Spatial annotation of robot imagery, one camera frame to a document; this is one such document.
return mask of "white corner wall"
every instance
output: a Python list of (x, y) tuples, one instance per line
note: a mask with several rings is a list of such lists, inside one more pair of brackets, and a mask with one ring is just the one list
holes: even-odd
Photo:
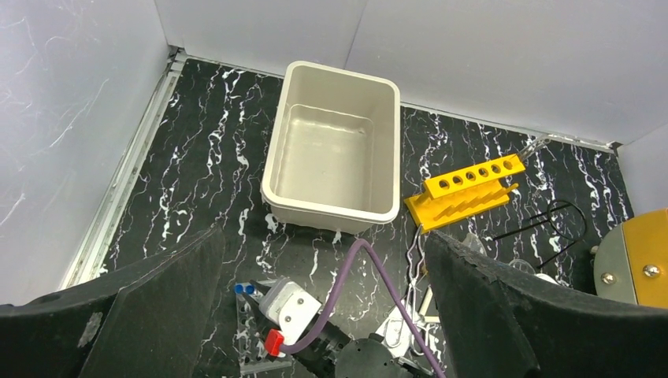
[(403, 101), (598, 141), (668, 120), (668, 2), (369, 0), (346, 69)]
[(618, 152), (635, 215), (668, 208), (668, 124)]
[(284, 75), (293, 61), (343, 68), (366, 0), (155, 0), (170, 45)]
[(170, 44), (279, 75), (393, 80), (404, 102), (630, 143), (668, 120), (668, 2), (156, 0)]
[(167, 62), (152, 0), (3, 2), (0, 304), (58, 289)]

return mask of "silver screw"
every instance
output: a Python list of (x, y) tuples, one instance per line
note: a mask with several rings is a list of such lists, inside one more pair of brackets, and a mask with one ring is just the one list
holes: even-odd
[(612, 273), (604, 273), (601, 275), (601, 280), (603, 283), (611, 285), (617, 281), (617, 277), (613, 276)]
[(649, 264), (643, 267), (643, 273), (645, 273), (645, 276), (647, 277), (656, 277), (661, 274), (661, 269), (656, 265)]

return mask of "purple cable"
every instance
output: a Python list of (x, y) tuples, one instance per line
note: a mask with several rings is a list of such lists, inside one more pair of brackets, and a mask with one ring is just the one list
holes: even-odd
[(445, 374), (443, 374), (443, 370), (441, 370), (438, 361), (436, 360), (436, 358), (434, 358), (432, 350), (427, 347), (425, 341), (422, 339), (422, 335), (418, 331), (418, 328), (415, 327), (415, 324), (413, 324), (413, 321), (410, 319), (410, 316), (406, 311), (406, 307), (404, 307), (404, 305), (401, 303), (401, 299), (399, 298), (399, 293), (397, 292), (394, 285), (392, 285), (388, 272), (385, 270), (383, 263), (378, 258), (378, 255), (373, 250), (371, 244), (369, 244), (369, 242), (367, 242), (364, 239), (355, 240), (351, 248), (348, 250), (348, 255), (346, 256), (346, 259), (343, 261), (343, 265), (341, 265), (339, 274), (336, 276), (336, 280), (334, 281), (334, 286), (332, 286), (332, 291), (329, 293), (329, 298), (327, 298), (325, 307), (322, 309), (322, 313), (317, 318), (317, 321), (315, 322), (313, 328), (311, 328), (309, 333), (307, 333), (306, 336), (304, 336), (297, 343), (294, 343), (292, 345), (281, 344), (280, 351), (286, 354), (298, 353), (304, 348), (308, 347), (309, 344), (311, 344), (320, 334), (322, 329), (325, 327), (325, 324), (329, 320), (329, 317), (332, 316), (332, 310), (334, 309), (334, 305), (336, 304), (336, 301), (339, 299), (339, 296), (341, 295), (341, 290), (343, 289), (343, 283), (346, 281), (348, 272), (351, 270), (351, 266), (353, 265), (353, 258), (357, 254), (359, 249), (362, 247), (364, 247), (366, 249), (366, 252), (369, 253), (369, 256), (371, 257), (373, 264), (376, 266), (376, 269), (378, 269), (380, 276), (383, 278), (383, 282), (385, 282), (385, 286), (388, 287), (388, 291), (390, 292), (392, 300), (395, 302), (397, 308), (399, 308), (399, 312), (401, 313), (403, 319), (406, 321), (408, 328), (410, 328), (410, 332), (413, 333), (413, 336), (415, 337), (418, 346), (420, 346), (420, 349), (422, 349), (422, 351), (425, 353), (425, 357), (427, 358), (427, 361), (429, 361), (429, 364), (434, 369), (434, 373), (439, 378), (445, 378)]

